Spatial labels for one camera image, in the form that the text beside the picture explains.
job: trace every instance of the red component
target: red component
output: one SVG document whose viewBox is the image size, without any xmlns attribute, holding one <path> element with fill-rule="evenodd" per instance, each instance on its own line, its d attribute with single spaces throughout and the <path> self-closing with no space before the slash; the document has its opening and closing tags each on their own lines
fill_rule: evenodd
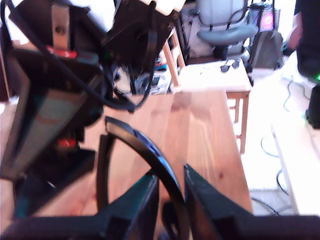
<svg viewBox="0 0 320 240">
<path fill-rule="evenodd" d="M 78 55 L 78 53 L 76 51 L 65 51 L 65 50 L 61 50 L 61 49 L 52 48 L 51 46 L 46 46 L 46 48 L 48 49 L 48 51 L 50 53 L 58 55 L 63 58 L 75 59 Z"/>
<path fill-rule="evenodd" d="M 61 138 L 58 139 L 58 146 L 62 148 L 74 148 L 77 144 L 75 138 Z"/>
</svg>

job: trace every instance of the sunglasses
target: sunglasses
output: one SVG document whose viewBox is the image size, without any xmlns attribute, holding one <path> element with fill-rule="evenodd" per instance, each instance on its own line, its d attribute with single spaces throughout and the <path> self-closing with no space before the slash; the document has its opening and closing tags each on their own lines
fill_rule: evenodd
<svg viewBox="0 0 320 240">
<path fill-rule="evenodd" d="M 226 61 L 225 65 L 220 67 L 222 73 L 228 72 L 231 66 L 233 67 L 233 69 L 239 68 L 240 61 L 236 60 L 231 65 L 227 65 L 227 63 L 228 63 L 228 61 Z"/>
</svg>

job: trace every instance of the curved black arm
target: curved black arm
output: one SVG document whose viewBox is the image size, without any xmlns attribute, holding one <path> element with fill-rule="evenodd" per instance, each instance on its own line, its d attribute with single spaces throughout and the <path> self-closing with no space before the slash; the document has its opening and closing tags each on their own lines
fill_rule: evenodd
<svg viewBox="0 0 320 240">
<path fill-rule="evenodd" d="M 177 178 L 163 153 L 143 133 L 133 129 L 127 123 L 108 116 L 106 117 L 105 121 L 108 136 L 102 136 L 102 141 L 100 142 L 100 150 L 102 152 L 101 155 L 99 153 L 98 172 L 100 171 L 99 168 L 109 167 L 111 152 L 115 139 L 119 139 L 126 143 L 151 166 L 154 174 L 162 181 L 164 187 L 169 193 L 170 199 L 172 200 L 174 209 L 177 213 L 179 222 L 178 239 L 189 239 L 190 224 L 185 199 L 181 192 Z M 108 187 L 102 188 L 101 185 L 97 185 L 97 200 L 99 209 L 100 207 L 102 208 L 104 204 L 108 204 L 107 202 L 100 202 L 99 196 L 107 195 Z"/>
</svg>

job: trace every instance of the person's arm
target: person's arm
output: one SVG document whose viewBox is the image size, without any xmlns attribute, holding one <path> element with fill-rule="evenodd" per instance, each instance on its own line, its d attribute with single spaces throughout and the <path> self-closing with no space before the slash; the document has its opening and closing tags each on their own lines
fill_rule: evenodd
<svg viewBox="0 0 320 240">
<path fill-rule="evenodd" d="M 286 45 L 291 50 L 296 50 L 303 35 L 301 12 L 293 17 L 293 28 L 286 40 Z"/>
</svg>

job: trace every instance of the chair seat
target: chair seat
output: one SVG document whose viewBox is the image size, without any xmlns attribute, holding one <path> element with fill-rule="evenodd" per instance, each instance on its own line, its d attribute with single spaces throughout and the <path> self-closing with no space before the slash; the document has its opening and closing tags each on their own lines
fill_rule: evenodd
<svg viewBox="0 0 320 240">
<path fill-rule="evenodd" d="M 258 30 L 256 25 L 249 24 L 222 31 L 198 31 L 197 36 L 214 46 L 224 46 L 243 42 L 256 35 Z"/>
</svg>

